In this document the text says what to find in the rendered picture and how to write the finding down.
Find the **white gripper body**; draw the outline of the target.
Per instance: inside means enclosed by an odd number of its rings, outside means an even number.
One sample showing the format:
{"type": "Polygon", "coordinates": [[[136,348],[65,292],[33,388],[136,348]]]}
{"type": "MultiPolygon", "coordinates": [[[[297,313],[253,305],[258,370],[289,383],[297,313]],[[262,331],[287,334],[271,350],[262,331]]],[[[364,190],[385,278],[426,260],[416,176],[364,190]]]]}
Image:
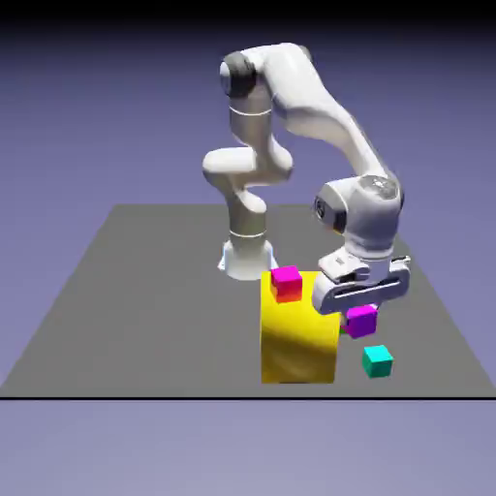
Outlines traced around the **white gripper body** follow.
{"type": "Polygon", "coordinates": [[[315,278],[312,304],[321,315],[346,312],[351,308],[376,304],[402,297],[410,286],[410,269],[392,265],[386,279],[374,285],[363,282],[335,283],[322,272],[315,278]]]}

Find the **small purple cube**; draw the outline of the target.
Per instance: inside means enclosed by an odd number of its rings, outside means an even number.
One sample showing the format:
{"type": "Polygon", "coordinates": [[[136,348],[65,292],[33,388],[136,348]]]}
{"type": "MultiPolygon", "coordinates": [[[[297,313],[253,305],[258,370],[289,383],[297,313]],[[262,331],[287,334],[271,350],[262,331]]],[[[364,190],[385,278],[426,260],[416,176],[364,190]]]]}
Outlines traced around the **small purple cube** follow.
{"type": "Polygon", "coordinates": [[[378,314],[376,304],[353,307],[342,317],[341,326],[347,329],[346,334],[353,339],[362,338],[376,331],[378,314]]]}

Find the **small teal cube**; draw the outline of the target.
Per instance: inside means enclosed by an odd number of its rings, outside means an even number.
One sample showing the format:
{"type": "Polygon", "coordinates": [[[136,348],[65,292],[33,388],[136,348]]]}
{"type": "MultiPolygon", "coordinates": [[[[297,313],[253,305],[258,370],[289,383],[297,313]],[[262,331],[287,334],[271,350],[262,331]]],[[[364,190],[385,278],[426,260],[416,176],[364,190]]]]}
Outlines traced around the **small teal cube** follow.
{"type": "Polygon", "coordinates": [[[369,346],[363,349],[362,367],[370,379],[388,377],[394,358],[385,345],[369,346]]]}

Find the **small magenta cube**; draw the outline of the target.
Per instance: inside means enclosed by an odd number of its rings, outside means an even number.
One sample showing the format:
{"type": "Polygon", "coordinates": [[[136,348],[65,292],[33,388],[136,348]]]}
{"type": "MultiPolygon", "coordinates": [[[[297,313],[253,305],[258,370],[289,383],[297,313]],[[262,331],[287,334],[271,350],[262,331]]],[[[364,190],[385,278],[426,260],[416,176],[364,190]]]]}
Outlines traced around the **small magenta cube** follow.
{"type": "Polygon", "coordinates": [[[270,289],[278,303],[299,301],[303,279],[295,265],[281,266],[270,271],[270,289]]]}

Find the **large yellow box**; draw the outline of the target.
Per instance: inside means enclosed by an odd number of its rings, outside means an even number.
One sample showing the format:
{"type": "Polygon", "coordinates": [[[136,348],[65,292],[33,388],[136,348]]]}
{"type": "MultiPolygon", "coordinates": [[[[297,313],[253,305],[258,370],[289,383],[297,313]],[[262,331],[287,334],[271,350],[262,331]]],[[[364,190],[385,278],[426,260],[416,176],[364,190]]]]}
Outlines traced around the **large yellow box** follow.
{"type": "Polygon", "coordinates": [[[260,303],[261,380],[264,384],[334,382],[340,315],[319,314],[312,304],[318,273],[303,271],[302,297],[277,302],[268,271],[262,274],[260,303]]]}

